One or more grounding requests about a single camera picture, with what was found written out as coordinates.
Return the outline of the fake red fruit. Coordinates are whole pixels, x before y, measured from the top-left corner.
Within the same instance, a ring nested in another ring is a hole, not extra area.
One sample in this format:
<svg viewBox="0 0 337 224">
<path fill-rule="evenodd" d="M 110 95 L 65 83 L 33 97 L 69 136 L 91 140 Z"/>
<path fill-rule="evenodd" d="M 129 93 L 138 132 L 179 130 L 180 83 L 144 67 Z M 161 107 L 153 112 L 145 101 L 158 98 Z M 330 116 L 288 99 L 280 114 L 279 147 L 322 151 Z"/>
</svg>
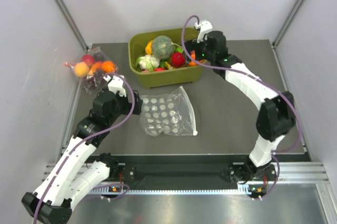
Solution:
<svg viewBox="0 0 337 224">
<path fill-rule="evenodd" d="M 185 57 L 180 52 L 174 52 L 171 57 L 171 65 L 174 67 L 181 67 L 185 64 Z"/>
</svg>

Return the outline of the polka dot zip top bag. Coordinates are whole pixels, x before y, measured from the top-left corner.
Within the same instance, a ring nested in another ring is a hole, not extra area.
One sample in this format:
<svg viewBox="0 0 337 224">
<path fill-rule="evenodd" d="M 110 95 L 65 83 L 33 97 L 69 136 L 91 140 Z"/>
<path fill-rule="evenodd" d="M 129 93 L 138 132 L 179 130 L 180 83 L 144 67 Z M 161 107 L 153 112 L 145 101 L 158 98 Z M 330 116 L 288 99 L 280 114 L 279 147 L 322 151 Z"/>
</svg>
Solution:
<svg viewBox="0 0 337 224">
<path fill-rule="evenodd" d="M 170 94 L 141 96 L 140 123 L 147 135 L 196 136 L 195 112 L 185 89 Z"/>
</svg>

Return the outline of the fake green melon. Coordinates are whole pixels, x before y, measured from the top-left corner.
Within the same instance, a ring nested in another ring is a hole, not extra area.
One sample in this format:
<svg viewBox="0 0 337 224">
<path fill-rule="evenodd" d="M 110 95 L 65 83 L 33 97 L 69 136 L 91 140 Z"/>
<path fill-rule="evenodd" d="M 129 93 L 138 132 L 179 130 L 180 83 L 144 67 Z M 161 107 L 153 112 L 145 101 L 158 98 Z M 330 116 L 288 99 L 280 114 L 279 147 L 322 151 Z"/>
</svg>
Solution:
<svg viewBox="0 0 337 224">
<path fill-rule="evenodd" d="M 174 43 L 165 35 L 157 36 L 153 40 L 152 55 L 160 60 L 167 60 L 173 55 L 176 47 L 181 45 Z"/>
</svg>

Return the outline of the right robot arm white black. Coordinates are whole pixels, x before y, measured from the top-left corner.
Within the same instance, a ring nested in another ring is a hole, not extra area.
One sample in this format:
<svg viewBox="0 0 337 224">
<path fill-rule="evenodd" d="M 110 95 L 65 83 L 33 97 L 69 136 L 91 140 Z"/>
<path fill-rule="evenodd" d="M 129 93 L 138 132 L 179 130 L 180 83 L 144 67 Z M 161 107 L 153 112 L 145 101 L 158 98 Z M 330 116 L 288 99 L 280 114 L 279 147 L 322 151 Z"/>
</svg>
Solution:
<svg viewBox="0 0 337 224">
<path fill-rule="evenodd" d="M 238 88 L 258 109 L 255 146 L 244 165 L 234 171 L 233 178 L 243 183 L 259 179 L 270 165 L 272 153 L 295 125 L 293 95 L 263 84 L 237 56 L 228 52 L 221 31 L 208 33 L 202 42 L 197 38 L 182 40 L 182 47 L 192 59 L 208 61 L 216 74 Z"/>
</svg>

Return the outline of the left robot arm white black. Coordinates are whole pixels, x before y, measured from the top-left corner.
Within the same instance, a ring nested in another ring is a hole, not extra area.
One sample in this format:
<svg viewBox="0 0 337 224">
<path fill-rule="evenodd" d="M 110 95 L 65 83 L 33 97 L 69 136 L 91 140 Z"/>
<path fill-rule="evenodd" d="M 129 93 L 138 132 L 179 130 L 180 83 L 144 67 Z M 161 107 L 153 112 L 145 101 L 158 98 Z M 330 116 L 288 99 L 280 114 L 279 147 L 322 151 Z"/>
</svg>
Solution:
<svg viewBox="0 0 337 224">
<path fill-rule="evenodd" d="M 60 160 L 34 192 L 27 192 L 22 204 L 37 223 L 67 223 L 72 212 L 86 195 L 108 179 L 120 175 L 118 161 L 110 154 L 100 154 L 81 175 L 79 170 L 103 139 L 117 126 L 119 116 L 141 113 L 142 100 L 134 91 L 132 100 L 119 91 L 104 89 L 93 100 L 89 114 L 74 131 Z"/>
</svg>

